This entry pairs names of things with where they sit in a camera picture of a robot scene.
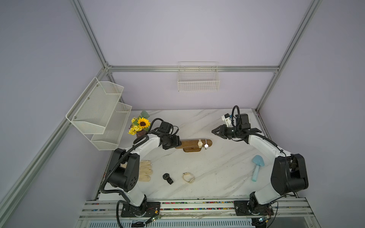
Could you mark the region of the wooden watch stand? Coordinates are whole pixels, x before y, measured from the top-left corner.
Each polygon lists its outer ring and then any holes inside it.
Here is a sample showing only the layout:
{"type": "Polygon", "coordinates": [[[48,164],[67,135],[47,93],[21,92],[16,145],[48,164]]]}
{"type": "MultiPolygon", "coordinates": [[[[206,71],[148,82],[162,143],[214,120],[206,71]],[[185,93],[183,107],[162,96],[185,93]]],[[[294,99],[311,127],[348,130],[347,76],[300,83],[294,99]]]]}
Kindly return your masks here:
{"type": "Polygon", "coordinates": [[[185,153],[194,153],[200,152],[202,149],[208,149],[213,145],[213,142],[210,139],[201,139],[203,142],[202,148],[199,148],[197,143],[199,139],[194,140],[181,140],[182,145],[176,147],[176,149],[182,149],[185,153]]]}

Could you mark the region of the cream strap wrist watch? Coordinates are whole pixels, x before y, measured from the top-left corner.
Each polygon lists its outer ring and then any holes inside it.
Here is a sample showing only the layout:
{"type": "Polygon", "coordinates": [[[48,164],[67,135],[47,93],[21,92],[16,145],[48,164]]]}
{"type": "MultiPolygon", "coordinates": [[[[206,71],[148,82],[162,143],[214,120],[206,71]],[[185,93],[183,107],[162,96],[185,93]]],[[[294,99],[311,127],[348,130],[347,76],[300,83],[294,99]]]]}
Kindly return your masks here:
{"type": "Polygon", "coordinates": [[[202,148],[203,146],[203,142],[201,141],[201,139],[198,140],[198,143],[197,143],[198,147],[199,148],[202,148]]]}

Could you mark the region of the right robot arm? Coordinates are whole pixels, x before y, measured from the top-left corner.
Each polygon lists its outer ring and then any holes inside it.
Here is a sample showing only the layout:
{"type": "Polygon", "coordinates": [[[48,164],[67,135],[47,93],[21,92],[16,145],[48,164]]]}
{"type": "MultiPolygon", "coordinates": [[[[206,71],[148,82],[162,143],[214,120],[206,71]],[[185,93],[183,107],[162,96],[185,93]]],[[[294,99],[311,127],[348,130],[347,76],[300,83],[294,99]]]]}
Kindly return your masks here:
{"type": "Polygon", "coordinates": [[[225,124],[212,130],[222,139],[245,142],[256,148],[273,162],[270,182],[262,189],[252,192],[246,209],[252,215],[268,212],[269,206],[288,193],[296,193],[309,187],[305,159],[300,154],[290,153],[279,147],[262,131],[252,128],[247,114],[240,113],[236,105],[231,114],[223,116],[225,124]]]}

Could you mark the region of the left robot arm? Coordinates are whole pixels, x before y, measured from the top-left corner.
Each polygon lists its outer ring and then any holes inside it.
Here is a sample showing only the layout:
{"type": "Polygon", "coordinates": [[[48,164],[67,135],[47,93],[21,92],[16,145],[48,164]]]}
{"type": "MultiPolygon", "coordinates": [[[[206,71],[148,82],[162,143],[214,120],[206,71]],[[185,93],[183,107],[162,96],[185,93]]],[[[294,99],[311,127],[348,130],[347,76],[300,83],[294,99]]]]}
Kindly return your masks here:
{"type": "Polygon", "coordinates": [[[140,161],[155,148],[162,146],[164,150],[182,145],[179,130],[174,126],[156,118],[152,121],[149,130],[134,140],[133,145],[127,149],[117,148],[113,151],[111,160],[105,172],[99,191],[103,194],[117,193],[122,200],[117,201],[116,218],[121,228],[122,216],[147,217],[147,221],[138,221],[132,227],[145,227],[147,224],[160,218],[160,202],[148,202],[147,196],[137,187],[139,179],[140,161]],[[153,129],[155,121],[161,121],[159,127],[153,129]]]}

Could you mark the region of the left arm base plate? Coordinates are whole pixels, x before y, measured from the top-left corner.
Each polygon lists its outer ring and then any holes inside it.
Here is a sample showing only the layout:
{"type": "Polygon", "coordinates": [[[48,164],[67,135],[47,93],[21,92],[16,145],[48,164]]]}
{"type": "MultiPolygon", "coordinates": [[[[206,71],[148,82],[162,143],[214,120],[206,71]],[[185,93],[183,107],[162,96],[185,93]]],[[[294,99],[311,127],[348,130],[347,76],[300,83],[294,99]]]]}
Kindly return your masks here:
{"type": "Polygon", "coordinates": [[[122,218],[136,218],[136,217],[152,217],[159,214],[161,202],[147,201],[142,203],[139,207],[130,204],[124,204],[121,210],[122,218]]]}

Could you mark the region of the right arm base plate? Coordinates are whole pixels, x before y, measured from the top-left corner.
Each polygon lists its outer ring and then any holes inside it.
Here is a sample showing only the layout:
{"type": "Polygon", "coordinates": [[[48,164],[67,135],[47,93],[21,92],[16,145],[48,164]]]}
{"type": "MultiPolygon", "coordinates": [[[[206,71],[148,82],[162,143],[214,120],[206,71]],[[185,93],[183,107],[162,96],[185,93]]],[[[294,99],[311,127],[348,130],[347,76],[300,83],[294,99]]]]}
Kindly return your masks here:
{"type": "Polygon", "coordinates": [[[260,205],[249,200],[236,200],[233,202],[237,216],[272,216],[274,215],[270,204],[260,205]]]}

